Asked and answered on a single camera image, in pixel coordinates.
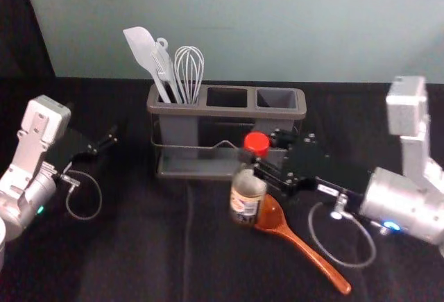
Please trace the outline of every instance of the blue indicator light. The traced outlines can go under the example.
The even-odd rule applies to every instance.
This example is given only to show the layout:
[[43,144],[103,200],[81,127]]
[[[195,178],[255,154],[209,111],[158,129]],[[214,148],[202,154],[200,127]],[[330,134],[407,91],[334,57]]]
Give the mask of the blue indicator light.
[[395,222],[392,222],[392,221],[385,221],[383,223],[383,225],[384,225],[384,227],[390,228],[393,230],[400,230],[401,229]]

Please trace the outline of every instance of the bottle label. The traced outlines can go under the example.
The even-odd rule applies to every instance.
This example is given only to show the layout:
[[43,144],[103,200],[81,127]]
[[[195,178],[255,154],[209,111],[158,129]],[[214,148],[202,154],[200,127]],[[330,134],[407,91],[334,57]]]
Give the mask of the bottle label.
[[234,188],[231,188],[230,207],[236,220],[241,223],[255,223],[262,198],[263,195],[242,196]]

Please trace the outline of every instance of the wire whisk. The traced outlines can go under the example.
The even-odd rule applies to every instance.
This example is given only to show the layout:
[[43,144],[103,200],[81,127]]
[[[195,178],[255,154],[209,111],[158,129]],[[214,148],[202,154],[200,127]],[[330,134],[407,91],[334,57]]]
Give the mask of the wire whisk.
[[203,54],[197,47],[180,47],[174,54],[174,75],[184,103],[197,103],[204,66]]

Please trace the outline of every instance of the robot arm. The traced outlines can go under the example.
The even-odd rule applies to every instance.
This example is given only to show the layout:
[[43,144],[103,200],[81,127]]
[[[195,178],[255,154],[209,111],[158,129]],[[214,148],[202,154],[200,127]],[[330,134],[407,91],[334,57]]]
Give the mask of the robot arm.
[[255,165],[255,175],[289,196],[300,190],[326,194],[332,217],[354,215],[380,227],[440,246],[444,255],[444,174],[429,157],[427,93],[422,77],[399,77],[386,97],[390,133],[402,143],[403,175],[374,171],[336,161],[318,147],[314,134],[289,139],[270,134],[271,144],[287,149],[282,168],[243,151],[240,159]]
[[44,95],[28,102],[17,132],[19,144],[0,179],[0,270],[5,242],[19,237],[54,195],[59,181],[80,183],[65,174],[79,156],[96,156],[117,142],[114,126],[99,143],[67,128],[71,111]]

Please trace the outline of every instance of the bottle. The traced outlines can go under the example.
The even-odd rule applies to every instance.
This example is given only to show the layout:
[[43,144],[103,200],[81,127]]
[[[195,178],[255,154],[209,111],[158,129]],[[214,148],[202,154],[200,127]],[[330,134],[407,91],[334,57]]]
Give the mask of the bottle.
[[[269,138],[260,132],[245,136],[244,149],[261,158],[266,157],[270,147]],[[230,216],[237,224],[254,226],[266,195],[267,184],[254,176],[254,167],[242,163],[235,172],[230,194]]]

